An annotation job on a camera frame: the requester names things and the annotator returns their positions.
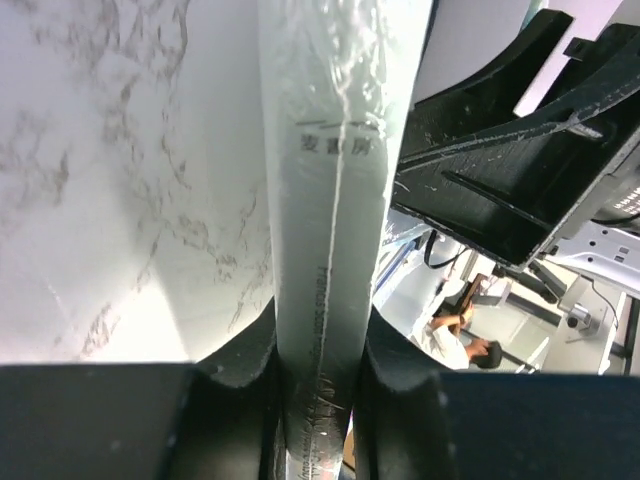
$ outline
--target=marble surface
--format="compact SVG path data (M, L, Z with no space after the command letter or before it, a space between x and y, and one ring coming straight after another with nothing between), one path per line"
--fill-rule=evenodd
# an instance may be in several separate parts
M272 295L256 0L0 0L0 363L197 359Z

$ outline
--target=black strap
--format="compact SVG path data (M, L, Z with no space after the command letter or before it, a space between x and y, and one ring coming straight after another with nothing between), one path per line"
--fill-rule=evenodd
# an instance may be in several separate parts
M431 251L433 250L433 245L436 243L436 238L438 238L438 232L436 232L435 229L432 229L431 233L429 234L429 239L427 240L427 244L424 247L424 263L427 267L429 267L432 270L439 270L440 268L444 268L447 265L451 265L458 258L460 258L460 255L462 255L468 250L468 248L465 247L464 250L462 250L460 253L453 256L449 260L446 260L442 263L437 263L435 265L431 265L429 261L431 260Z

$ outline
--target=white shirt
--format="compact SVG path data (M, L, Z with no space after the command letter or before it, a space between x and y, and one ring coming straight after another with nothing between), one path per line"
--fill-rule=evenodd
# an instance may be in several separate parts
M469 356L464 345L446 325L432 330L429 322L421 330L414 330L409 340L431 358L452 370L469 368Z

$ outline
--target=cable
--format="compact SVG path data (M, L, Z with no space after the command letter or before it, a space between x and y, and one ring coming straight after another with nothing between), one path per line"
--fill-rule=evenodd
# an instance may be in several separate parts
M620 325L620 321L618 320L618 314L616 313L616 309L613 307L613 304L609 300L607 300L607 298L604 295L602 295L598 290L596 290L596 284L593 280L591 280L591 289L596 295L598 295L602 300L604 300L607 305L611 307L611 311L613 312L613 318L615 319L614 326L616 327L616 330L617 330L618 325Z
M631 222L634 220L638 220L640 218L640 213L636 213L635 215L631 215L627 218L616 218L613 220L591 220L593 223L597 223L598 225L602 225L603 227L613 227L613 228L623 228L628 227Z
M467 247L465 247L464 250L462 250L457 255L454 255L449 260L446 260L446 261L444 261L442 263L436 263L435 265L431 265L429 263L429 260L431 260L431 251L433 250L433 245L436 243L436 238L437 237L438 237L438 232L436 232L435 229L432 229L431 233L429 234L429 240L427 240L427 244L424 247L424 263L431 270L439 270L441 268L446 267L447 265L451 265L458 258L460 258L460 255L462 255L467 250L469 250Z

